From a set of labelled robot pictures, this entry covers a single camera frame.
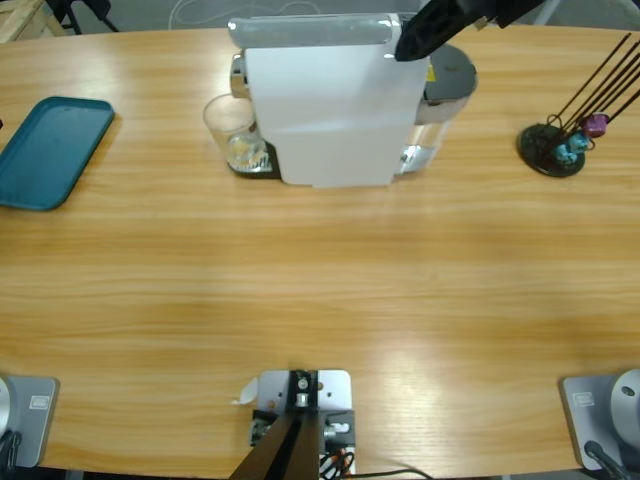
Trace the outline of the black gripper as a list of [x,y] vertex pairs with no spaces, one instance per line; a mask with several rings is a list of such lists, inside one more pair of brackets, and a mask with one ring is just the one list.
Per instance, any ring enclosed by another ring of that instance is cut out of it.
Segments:
[[543,3],[543,0],[429,1],[403,23],[395,58],[398,62],[424,59],[471,24],[485,21],[506,28]]

